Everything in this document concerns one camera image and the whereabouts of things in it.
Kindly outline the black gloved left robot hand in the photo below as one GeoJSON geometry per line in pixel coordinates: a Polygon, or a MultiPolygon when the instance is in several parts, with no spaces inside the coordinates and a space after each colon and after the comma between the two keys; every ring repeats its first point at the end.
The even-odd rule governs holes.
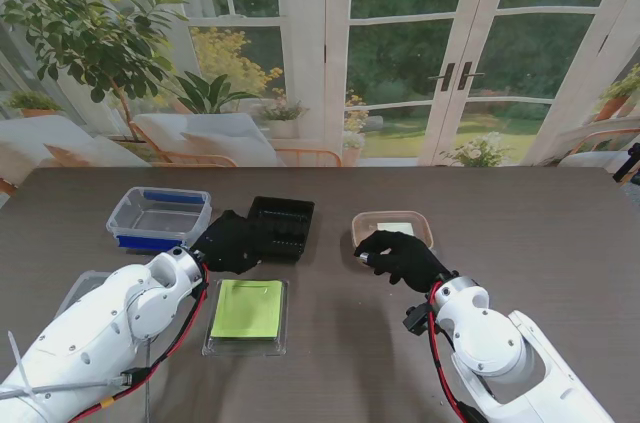
{"type": "Polygon", "coordinates": [[[201,234],[190,251],[212,272],[242,274],[261,261],[258,248],[264,233],[247,218],[225,210],[201,234]]]}

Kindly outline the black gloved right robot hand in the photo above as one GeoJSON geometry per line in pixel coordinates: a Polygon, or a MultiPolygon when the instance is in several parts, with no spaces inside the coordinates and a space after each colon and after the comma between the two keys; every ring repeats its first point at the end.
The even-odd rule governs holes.
{"type": "Polygon", "coordinates": [[[429,293],[437,281],[452,278],[449,271],[426,246],[411,235],[376,230],[360,242],[354,251],[358,258],[366,256],[365,264],[375,275],[389,275],[389,283],[404,281],[412,290],[429,293]]]}

